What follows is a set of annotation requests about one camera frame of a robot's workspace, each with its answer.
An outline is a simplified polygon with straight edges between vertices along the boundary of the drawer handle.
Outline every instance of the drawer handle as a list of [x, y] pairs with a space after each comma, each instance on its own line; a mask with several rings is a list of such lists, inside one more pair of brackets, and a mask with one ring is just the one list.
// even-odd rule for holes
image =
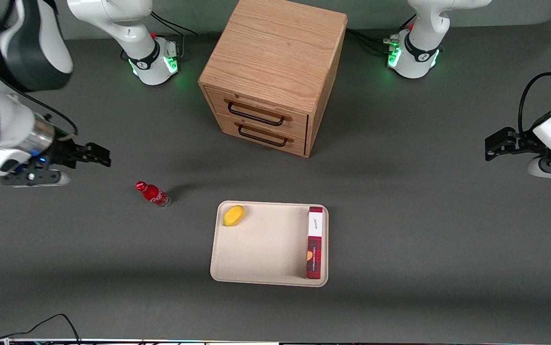
[[271, 125], [271, 126], [282, 126], [282, 124], [284, 123], [284, 116], [282, 116], [282, 118], [280, 118], [280, 121], [273, 122], [273, 121], [265, 120], [264, 118], [260, 118], [260, 117], [256, 117], [256, 116], [253, 116], [253, 115], [250, 115], [250, 114], [246, 114], [245, 112], [236, 111], [232, 107], [233, 107], [233, 102], [229, 102], [228, 109], [229, 109], [229, 112], [231, 114], [242, 116], [242, 117], [245, 117], [245, 118], [249, 118], [250, 120], [262, 122], [263, 124], [267, 124], [267, 125]]
[[258, 140], [260, 142], [264, 142], [265, 144], [273, 145], [273, 146], [276, 146], [276, 147], [284, 147], [284, 145], [286, 145], [286, 142], [288, 141], [288, 139], [286, 139], [286, 138], [284, 138], [284, 142], [274, 142], [274, 141], [271, 141], [271, 140], [259, 138], [258, 136], [249, 135], [248, 133], [242, 132], [243, 125], [238, 125], [238, 126], [239, 126], [239, 128], [238, 128], [239, 135], [245, 136], [246, 138], [250, 138], [250, 139], [253, 139], [253, 140]]

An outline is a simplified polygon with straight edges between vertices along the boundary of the wooden drawer cabinet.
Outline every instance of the wooden drawer cabinet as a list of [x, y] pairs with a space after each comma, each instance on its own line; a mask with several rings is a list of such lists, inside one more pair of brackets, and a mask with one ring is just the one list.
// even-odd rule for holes
[[199, 86], [224, 133], [309, 157], [347, 17], [286, 0], [240, 0]]

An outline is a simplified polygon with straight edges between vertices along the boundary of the gray table surface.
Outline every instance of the gray table surface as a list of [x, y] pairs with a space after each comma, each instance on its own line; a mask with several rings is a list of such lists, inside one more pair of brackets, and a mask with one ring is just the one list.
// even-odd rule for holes
[[[181, 74], [146, 87], [113, 40], [69, 42], [72, 81], [37, 96], [113, 166], [0, 185], [0, 335], [65, 312], [83, 338], [551, 343], [551, 180], [527, 174], [530, 155], [483, 157], [551, 70], [551, 23], [452, 29], [421, 80], [347, 36], [310, 159], [220, 132], [196, 83], [215, 43], [189, 40]], [[547, 78], [527, 124], [550, 109]], [[175, 203], [146, 203], [140, 179]], [[326, 286], [212, 280], [227, 199], [326, 205]]]

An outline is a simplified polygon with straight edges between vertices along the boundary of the beige tray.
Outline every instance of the beige tray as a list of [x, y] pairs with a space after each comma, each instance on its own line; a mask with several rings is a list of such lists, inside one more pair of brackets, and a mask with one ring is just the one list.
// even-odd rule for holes
[[[245, 218], [234, 227], [222, 225], [235, 205]], [[322, 207], [322, 264], [320, 279], [306, 279], [308, 212]], [[218, 206], [212, 251], [212, 278], [243, 282], [320, 288], [329, 278], [329, 213], [322, 205], [224, 201]]]

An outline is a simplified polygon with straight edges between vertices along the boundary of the coca-cola bottle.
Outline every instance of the coca-cola bottle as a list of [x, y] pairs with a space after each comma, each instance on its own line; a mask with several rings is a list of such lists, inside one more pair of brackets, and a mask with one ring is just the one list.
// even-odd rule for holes
[[171, 198], [166, 192], [163, 192], [155, 185], [146, 184], [144, 181], [139, 181], [135, 184], [135, 188], [139, 190], [147, 201], [150, 201], [162, 209], [171, 205]]

